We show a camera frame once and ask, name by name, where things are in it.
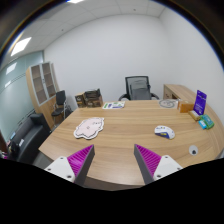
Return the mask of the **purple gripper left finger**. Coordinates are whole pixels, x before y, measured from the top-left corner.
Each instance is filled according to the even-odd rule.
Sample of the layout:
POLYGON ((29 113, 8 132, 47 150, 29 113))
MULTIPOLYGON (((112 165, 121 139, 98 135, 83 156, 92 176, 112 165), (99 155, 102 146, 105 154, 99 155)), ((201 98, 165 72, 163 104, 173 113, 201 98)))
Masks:
POLYGON ((60 156, 45 171, 82 186, 94 156, 94 146, 90 145, 68 157, 60 156))

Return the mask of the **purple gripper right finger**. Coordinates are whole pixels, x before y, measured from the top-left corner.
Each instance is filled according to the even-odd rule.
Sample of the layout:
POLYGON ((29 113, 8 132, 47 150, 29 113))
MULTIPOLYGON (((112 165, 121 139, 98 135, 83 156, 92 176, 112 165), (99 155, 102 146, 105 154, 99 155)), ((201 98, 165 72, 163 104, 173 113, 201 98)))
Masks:
POLYGON ((138 144, 134 145, 134 155, 145 184, 160 180, 182 169, 169 155, 160 156, 138 144))

